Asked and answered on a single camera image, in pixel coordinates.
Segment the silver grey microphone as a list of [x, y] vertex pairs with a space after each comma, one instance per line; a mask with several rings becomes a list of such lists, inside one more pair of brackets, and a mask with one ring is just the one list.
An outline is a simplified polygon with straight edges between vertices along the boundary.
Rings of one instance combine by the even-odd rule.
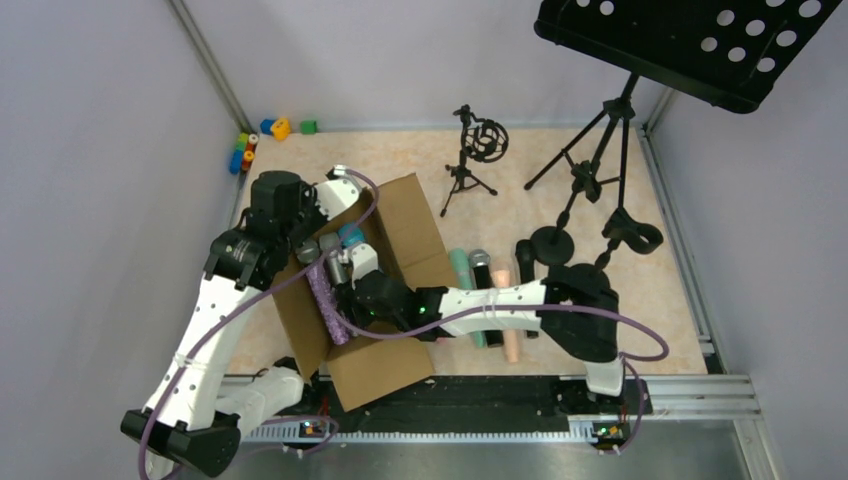
[[319, 237], [319, 247], [322, 253], [326, 253], [325, 265], [332, 286], [343, 285], [349, 281], [349, 275], [345, 266], [340, 261], [339, 254], [341, 241], [337, 233], [327, 233]]

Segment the purple glitter microphone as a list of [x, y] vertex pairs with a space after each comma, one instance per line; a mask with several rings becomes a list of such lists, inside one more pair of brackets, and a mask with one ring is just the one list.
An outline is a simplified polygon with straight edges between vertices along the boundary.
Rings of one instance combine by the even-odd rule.
[[318, 243], [313, 239], [305, 240], [295, 250], [299, 263], [304, 267], [305, 278], [316, 300], [332, 343], [343, 345], [351, 339], [351, 332], [342, 323], [342, 315], [338, 310], [324, 262], [320, 260], [321, 254]]

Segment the teal blue microphone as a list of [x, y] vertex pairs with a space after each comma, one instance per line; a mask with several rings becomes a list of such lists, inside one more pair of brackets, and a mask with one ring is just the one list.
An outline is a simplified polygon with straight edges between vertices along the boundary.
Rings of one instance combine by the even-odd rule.
[[347, 249], [351, 246], [366, 241], [365, 234], [363, 233], [361, 228], [356, 226], [354, 223], [344, 224], [337, 231], [337, 234], [339, 236], [340, 245], [342, 249]]

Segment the brown cardboard box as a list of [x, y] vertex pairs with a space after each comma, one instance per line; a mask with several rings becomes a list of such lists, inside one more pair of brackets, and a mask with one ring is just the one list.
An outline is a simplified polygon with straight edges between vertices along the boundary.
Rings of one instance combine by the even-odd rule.
[[370, 206], [375, 212], [361, 228], [375, 249], [379, 268], [355, 281], [356, 323], [369, 331], [344, 344], [333, 343], [315, 294], [292, 259], [279, 273], [272, 298], [288, 336], [298, 370], [309, 379], [326, 366], [341, 408], [352, 411], [434, 373], [425, 343], [400, 337], [436, 319], [437, 303], [416, 294], [424, 287], [457, 284], [447, 250], [417, 175], [380, 185], [379, 196], [363, 191], [357, 203], [322, 228], [338, 230]]

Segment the black microphone silver grille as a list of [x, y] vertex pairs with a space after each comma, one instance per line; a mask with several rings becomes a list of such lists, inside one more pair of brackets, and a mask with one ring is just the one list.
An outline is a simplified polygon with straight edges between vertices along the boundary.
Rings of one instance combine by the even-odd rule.
[[[491, 270], [490, 255], [483, 249], [475, 249], [469, 253], [469, 265], [474, 275], [475, 287], [477, 289], [489, 289], [494, 286]], [[503, 346], [503, 334], [499, 330], [481, 331], [485, 346], [488, 348], [499, 348]]]

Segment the beige pink microphone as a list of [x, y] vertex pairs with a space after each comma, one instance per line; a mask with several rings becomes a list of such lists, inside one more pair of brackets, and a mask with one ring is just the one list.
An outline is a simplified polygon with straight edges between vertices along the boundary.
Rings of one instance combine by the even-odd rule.
[[[492, 271], [492, 279], [494, 286], [497, 288], [506, 288], [512, 285], [511, 270], [504, 262], [494, 264]], [[503, 336], [503, 353], [506, 361], [509, 364], [516, 364], [520, 360], [520, 341], [518, 331], [508, 329], [502, 331]]]

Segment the black round-base stand with clip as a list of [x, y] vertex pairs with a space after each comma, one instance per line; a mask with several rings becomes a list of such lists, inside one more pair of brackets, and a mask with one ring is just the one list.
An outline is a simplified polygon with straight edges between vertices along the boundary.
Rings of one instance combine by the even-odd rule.
[[596, 203], [601, 196], [602, 186], [597, 180], [596, 168], [591, 161], [585, 160], [574, 165], [571, 174], [574, 177], [571, 195], [555, 224], [538, 228], [530, 237], [536, 259], [546, 266], [564, 265], [574, 254], [574, 241], [566, 232], [566, 226], [577, 197], [584, 195], [590, 203]]

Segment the black shock mount tripod stand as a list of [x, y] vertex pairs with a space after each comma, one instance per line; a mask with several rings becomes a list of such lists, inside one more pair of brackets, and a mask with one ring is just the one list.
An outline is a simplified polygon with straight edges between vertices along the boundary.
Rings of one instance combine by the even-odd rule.
[[448, 213], [450, 202], [456, 194], [482, 187], [490, 195], [498, 195], [496, 189], [471, 171], [468, 162], [495, 163], [505, 156], [509, 147], [509, 135], [505, 127], [492, 119], [478, 117], [468, 104], [455, 110], [453, 115], [459, 118], [462, 125], [459, 160], [457, 165], [445, 166], [453, 179], [453, 185], [441, 209], [442, 218]]

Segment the black round-base stand with holder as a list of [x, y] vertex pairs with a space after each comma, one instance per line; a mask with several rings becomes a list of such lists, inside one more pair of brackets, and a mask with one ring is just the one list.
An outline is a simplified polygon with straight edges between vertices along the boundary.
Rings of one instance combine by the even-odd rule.
[[605, 223], [601, 235], [607, 239], [606, 249], [593, 263], [578, 263], [572, 269], [582, 272], [602, 272], [612, 254], [626, 244], [634, 253], [649, 255], [664, 243], [664, 235], [655, 225], [636, 221], [625, 207], [617, 207]]

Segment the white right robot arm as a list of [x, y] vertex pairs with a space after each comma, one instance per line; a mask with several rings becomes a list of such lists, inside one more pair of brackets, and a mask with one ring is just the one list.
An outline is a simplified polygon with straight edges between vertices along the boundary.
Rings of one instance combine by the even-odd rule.
[[412, 289], [373, 270], [354, 277], [349, 297], [363, 312], [355, 330], [374, 320], [389, 322], [400, 336], [432, 342], [484, 331], [546, 334], [583, 362], [594, 394], [618, 397], [624, 387], [619, 358], [619, 295], [605, 273], [589, 264], [555, 266], [546, 277], [517, 286]]

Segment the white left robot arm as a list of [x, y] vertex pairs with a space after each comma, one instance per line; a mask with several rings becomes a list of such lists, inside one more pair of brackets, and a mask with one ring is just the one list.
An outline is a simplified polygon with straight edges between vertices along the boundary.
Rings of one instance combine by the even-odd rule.
[[361, 192], [345, 166], [321, 183], [290, 171], [253, 181], [248, 206], [210, 246], [193, 313], [160, 384], [122, 419], [121, 432], [138, 443], [139, 478], [171, 479], [183, 467], [216, 477], [244, 436], [301, 401], [305, 381], [286, 367], [225, 397], [219, 390], [248, 310], [289, 286], [273, 281], [294, 249], [351, 209]]

